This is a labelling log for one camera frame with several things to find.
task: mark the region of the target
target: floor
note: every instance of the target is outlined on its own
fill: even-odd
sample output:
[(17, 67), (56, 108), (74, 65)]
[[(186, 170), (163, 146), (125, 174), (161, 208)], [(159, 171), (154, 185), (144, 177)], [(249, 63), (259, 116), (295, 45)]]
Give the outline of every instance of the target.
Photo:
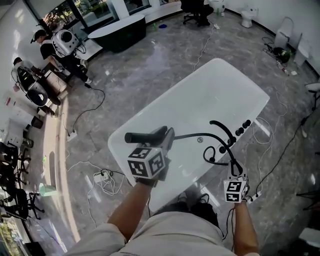
[[(276, 61), (262, 51), (262, 37), (271, 37), (262, 28), (253, 25), (250, 29), (241, 26), (241, 17), (226, 12), (225, 17), (208, 17), (220, 29), (197, 27), (192, 22), (183, 25), (183, 14), (158, 22), (167, 28), (147, 27), (147, 36), (128, 50), (114, 54), (103, 52), (89, 63), (88, 74), (93, 77), (93, 87), (104, 90), (106, 97), (96, 111), (85, 113), (76, 123), (77, 137), (66, 141), (73, 122), (79, 113), (95, 107), (101, 102), (101, 92), (88, 90), (77, 78), (70, 84), (72, 92), (60, 108), (59, 118), (47, 118), (41, 130), (31, 129), (34, 140), (27, 179), (29, 189), (38, 189), (40, 183), (56, 186), (57, 195), (41, 197), (38, 205), (45, 209), (37, 223), (30, 219), (29, 230), (36, 241), (40, 241), (47, 255), (63, 255), (84, 234), (92, 231), (95, 224), (88, 213), (87, 194), (92, 188), (93, 174), (97, 168), (88, 163), (121, 172), (108, 149), (109, 136), (129, 118), (163, 94), (177, 82), (188, 76), (212, 32), (197, 68), (213, 58), (222, 58), (235, 66), (269, 96), (270, 101), (260, 117), (266, 119), (275, 130), (279, 115), (286, 108), (287, 114), (279, 118), (274, 142), (261, 161), (261, 175), (264, 177), (276, 164), (286, 144), (293, 137), (303, 117), (311, 112), (312, 97), (304, 85), (317, 81), (313, 72), (305, 65), (298, 68), (292, 61), (287, 69), (297, 71), (296, 76), (287, 76)], [(305, 129), (307, 138), (299, 130), (296, 138), (287, 148), (274, 172), (263, 182), (262, 197), (249, 205), (249, 210), (258, 234), (261, 255), (277, 255), (296, 239), (307, 225), (310, 212), (302, 211), (310, 202), (296, 197), (296, 193), (316, 188), (320, 179), (320, 158), (314, 152), (320, 151), (319, 112), (308, 120)], [(266, 123), (260, 121), (267, 129)], [(261, 129), (254, 127), (260, 142), (270, 139)], [(251, 191), (260, 181), (258, 162), (270, 144), (259, 144), (248, 129), (232, 148), (235, 158), (247, 167)], [(218, 213), (222, 231), (226, 232), (226, 219), (233, 207), (224, 202), (223, 180), (226, 169), (213, 167), (202, 176), (190, 191), (209, 192), (211, 203)], [(117, 184), (122, 176), (115, 173)], [(113, 210), (120, 204), (131, 186), (125, 180), (119, 193), (106, 195), (100, 188), (89, 194), (90, 209), (97, 225), (106, 222)], [(141, 225), (148, 219), (145, 210)], [(232, 234), (225, 240), (227, 248), (232, 247)]]

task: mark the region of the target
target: bathtub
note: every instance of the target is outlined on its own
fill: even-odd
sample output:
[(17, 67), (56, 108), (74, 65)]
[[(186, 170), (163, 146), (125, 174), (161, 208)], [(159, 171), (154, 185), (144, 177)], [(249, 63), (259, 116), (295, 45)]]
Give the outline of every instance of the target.
[[(116, 162), (131, 184), (135, 184), (127, 157), (136, 144), (127, 144), (125, 134), (150, 133), (161, 127), (173, 127), (175, 135), (190, 133), (213, 133), (226, 143), (228, 136), (209, 121), (223, 123), (238, 140), (235, 132), (247, 120), (253, 122), (270, 97), (253, 81), (235, 67), (215, 58), (166, 91), (137, 113), (108, 140), (108, 147)], [(216, 149), (215, 160), (224, 155), (219, 152), (221, 144), (211, 138), (197, 137), (173, 142), (167, 157), (170, 159), (165, 181), (153, 188), (149, 207), (156, 211), (191, 186), (205, 174), (212, 164), (203, 159), (208, 146)]]

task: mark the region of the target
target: wall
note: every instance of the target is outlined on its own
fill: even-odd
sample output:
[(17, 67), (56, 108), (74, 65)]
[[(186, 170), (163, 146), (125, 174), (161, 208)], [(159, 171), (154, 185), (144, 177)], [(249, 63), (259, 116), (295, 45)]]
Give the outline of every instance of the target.
[(10, 111), (5, 106), (8, 94), (14, 94), (32, 106), (21, 91), (17, 93), (13, 91), (11, 70), (14, 59), (17, 56), (28, 59), (39, 68), (47, 64), (40, 55), (40, 46), (36, 43), (30, 44), (34, 32), (39, 29), (36, 25), (36, 20), (22, 0), (17, 0), (0, 19), (0, 130), (10, 116)]
[(294, 22), (290, 44), (296, 48), (301, 33), (311, 45), (308, 62), (320, 74), (320, 0), (225, 0), (226, 7), (240, 13), (246, 4), (259, 8), (256, 21), (274, 33), (284, 17)]

